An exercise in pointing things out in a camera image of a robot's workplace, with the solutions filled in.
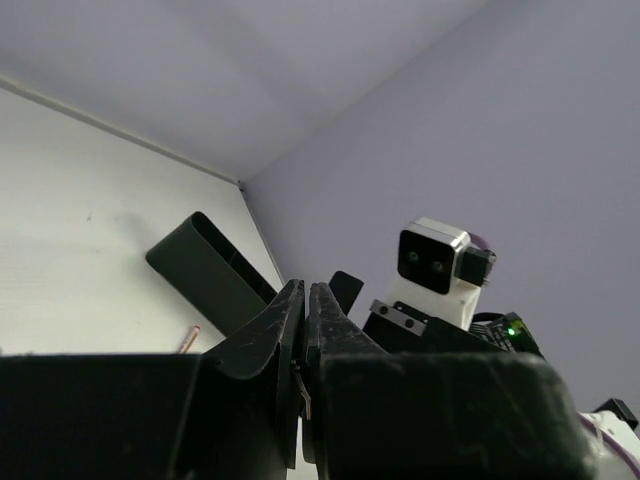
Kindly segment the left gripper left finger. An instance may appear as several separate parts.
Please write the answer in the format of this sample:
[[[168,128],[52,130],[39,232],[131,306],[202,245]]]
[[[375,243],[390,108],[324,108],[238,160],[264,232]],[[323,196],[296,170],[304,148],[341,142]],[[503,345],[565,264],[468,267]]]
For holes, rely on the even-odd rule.
[[[3,357],[2,477],[285,478],[304,302],[303,283],[288,282],[203,354]]]

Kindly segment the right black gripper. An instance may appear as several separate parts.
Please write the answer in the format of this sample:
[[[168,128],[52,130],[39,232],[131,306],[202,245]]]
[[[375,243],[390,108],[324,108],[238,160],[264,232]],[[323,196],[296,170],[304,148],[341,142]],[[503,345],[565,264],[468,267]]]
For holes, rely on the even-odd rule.
[[[342,350],[364,355],[516,353],[543,354],[524,320],[514,312],[476,311],[481,288],[454,280],[445,294],[396,277]]]

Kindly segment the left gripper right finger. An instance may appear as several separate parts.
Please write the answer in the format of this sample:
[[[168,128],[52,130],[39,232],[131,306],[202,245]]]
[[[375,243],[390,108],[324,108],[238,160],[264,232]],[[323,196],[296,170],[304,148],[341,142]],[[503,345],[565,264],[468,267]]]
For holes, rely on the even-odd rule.
[[[309,294],[303,454],[323,479],[592,479],[556,371],[527,353],[390,353]]]

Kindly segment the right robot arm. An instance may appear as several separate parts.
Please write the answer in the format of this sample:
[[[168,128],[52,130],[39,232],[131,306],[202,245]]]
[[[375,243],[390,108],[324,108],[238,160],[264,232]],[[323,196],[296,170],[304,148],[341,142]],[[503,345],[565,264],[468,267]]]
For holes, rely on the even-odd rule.
[[[542,352],[516,313],[477,313],[481,288],[459,279],[446,294],[398,277],[384,299],[369,307],[364,332],[390,353]],[[639,477],[638,419],[612,398],[579,420],[597,462],[599,479]]]

